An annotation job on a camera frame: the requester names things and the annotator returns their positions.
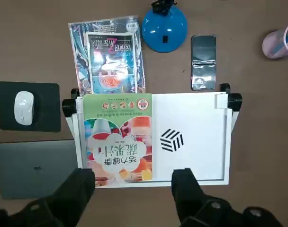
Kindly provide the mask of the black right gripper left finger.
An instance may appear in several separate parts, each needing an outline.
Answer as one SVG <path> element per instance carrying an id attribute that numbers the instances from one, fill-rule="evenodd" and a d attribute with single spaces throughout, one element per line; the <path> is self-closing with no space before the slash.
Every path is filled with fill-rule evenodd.
<path id="1" fill-rule="evenodd" d="M 0 209 L 0 227 L 75 227 L 95 190 L 91 169 L 75 169 L 52 194 L 9 215 Z"/>

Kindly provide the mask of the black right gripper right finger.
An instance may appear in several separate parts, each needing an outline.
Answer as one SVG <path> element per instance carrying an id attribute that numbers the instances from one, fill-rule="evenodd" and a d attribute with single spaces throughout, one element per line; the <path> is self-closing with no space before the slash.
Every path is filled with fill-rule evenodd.
<path id="1" fill-rule="evenodd" d="M 281 227 L 268 210 L 250 206 L 237 212 L 221 198 L 207 195 L 191 169 L 174 170 L 171 191 L 181 227 Z"/>

